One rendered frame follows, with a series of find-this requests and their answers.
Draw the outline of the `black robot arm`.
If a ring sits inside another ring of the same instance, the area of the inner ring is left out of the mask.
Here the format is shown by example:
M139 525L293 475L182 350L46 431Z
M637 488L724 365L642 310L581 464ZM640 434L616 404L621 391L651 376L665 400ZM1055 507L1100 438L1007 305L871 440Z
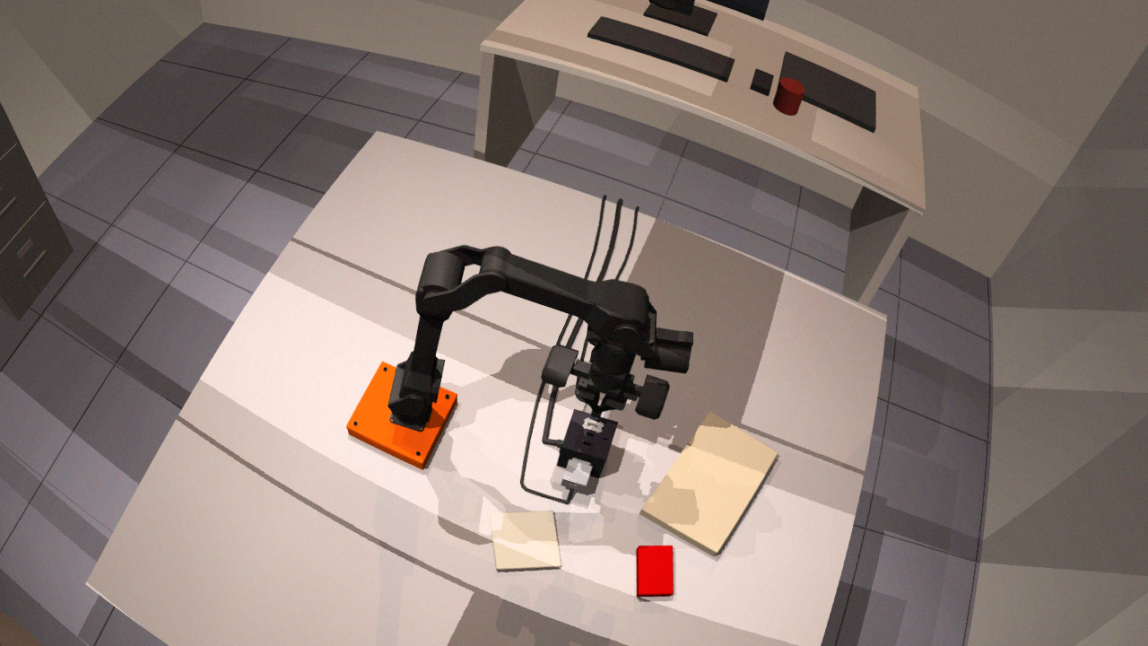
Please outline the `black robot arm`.
M461 283L465 266L481 266ZM635 355L644 368L687 373L693 333L657 327L647 289L618 279L587 281L543 263L526 260L506 247L459 246L427 255L414 291L420 314L413 352L396 366L388 408L390 423L422 431L447 360L436 357L444 320L484 294L506 291L538 305L568 312L587 322L587 342L607 371L627 371ZM391 421L393 420L393 421ZM422 428L420 430L420 428Z

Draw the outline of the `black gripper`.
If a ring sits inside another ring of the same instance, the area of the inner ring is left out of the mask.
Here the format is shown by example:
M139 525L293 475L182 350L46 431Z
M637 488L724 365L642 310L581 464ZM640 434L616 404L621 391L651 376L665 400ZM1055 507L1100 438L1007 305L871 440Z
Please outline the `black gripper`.
M634 373L629 373L631 366L627 371L607 371L597 361L596 353L592 364L575 360L577 349L559 344L551 347L541 380L549 386L565 388L569 375L577 376L577 396L585 399L592 410L597 410L600 392L605 394L598 413L623 410L627 399L637 400L637 414L657 420L664 413L665 398L670 389L668 381L647 375L644 386L637 386L634 384Z

